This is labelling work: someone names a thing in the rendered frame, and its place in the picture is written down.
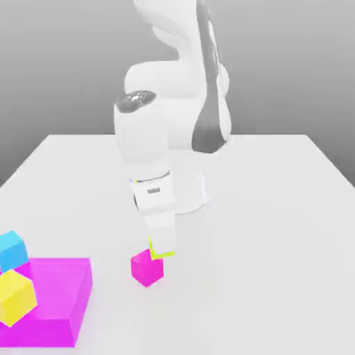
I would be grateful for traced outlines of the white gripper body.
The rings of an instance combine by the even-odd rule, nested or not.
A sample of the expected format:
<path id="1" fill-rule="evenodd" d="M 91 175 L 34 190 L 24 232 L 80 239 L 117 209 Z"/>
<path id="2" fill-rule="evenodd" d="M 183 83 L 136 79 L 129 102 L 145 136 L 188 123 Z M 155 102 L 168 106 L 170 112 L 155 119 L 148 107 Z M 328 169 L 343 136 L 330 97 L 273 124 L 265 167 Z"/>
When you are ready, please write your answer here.
<path id="1" fill-rule="evenodd" d="M 148 237 L 175 235 L 177 242 L 174 207 L 165 210 L 138 208 L 138 212 L 146 224 Z"/>

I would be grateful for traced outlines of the small lime cube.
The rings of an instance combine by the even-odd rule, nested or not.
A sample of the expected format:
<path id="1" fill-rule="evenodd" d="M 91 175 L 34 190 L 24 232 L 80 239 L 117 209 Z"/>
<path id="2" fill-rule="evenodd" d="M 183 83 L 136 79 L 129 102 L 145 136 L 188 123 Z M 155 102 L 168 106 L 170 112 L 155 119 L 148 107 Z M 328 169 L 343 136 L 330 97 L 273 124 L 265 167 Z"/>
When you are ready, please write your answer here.
<path id="1" fill-rule="evenodd" d="M 149 236 L 149 250 L 153 260 L 173 256 L 176 248 L 176 236 Z"/>

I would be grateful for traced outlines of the small magenta cube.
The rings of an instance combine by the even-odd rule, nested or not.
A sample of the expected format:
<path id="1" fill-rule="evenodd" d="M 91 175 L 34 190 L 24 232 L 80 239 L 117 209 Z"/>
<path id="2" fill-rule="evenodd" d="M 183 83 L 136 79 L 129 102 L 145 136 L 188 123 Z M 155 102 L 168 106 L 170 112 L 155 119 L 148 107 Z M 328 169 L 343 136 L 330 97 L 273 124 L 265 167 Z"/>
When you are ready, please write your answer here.
<path id="1" fill-rule="evenodd" d="M 130 260 L 131 274 L 141 285 L 149 287 L 164 276 L 163 259 L 152 259 L 146 249 Z"/>

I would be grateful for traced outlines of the small blue cube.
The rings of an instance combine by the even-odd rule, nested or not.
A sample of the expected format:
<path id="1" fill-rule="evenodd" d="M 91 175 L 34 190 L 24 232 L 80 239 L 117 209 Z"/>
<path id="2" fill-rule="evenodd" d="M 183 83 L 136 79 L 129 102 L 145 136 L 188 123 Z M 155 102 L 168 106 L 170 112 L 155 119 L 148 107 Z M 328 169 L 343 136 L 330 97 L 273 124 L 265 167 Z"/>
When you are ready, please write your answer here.
<path id="1" fill-rule="evenodd" d="M 22 266 L 28 262 L 24 240 L 14 231 L 0 235 L 0 272 Z"/>

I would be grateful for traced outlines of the small yellow cube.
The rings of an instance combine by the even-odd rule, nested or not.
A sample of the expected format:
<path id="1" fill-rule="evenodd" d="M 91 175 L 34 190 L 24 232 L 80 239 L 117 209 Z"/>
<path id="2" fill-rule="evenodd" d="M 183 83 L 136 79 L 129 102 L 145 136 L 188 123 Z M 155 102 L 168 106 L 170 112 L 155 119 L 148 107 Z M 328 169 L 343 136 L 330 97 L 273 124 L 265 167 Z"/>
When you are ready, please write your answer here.
<path id="1" fill-rule="evenodd" d="M 0 275 L 0 322 L 12 327 L 37 306 L 33 281 L 15 270 Z"/>

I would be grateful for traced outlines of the large magenta box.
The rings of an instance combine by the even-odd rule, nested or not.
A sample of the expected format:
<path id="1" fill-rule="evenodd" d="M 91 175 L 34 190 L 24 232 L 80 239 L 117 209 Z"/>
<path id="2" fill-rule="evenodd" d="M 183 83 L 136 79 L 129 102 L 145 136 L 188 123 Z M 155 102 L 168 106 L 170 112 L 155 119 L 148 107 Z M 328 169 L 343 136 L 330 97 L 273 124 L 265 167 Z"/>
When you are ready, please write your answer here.
<path id="1" fill-rule="evenodd" d="M 92 293 L 89 258 L 30 258 L 15 271 L 31 279 L 37 307 L 12 327 L 0 323 L 0 347 L 75 347 Z"/>

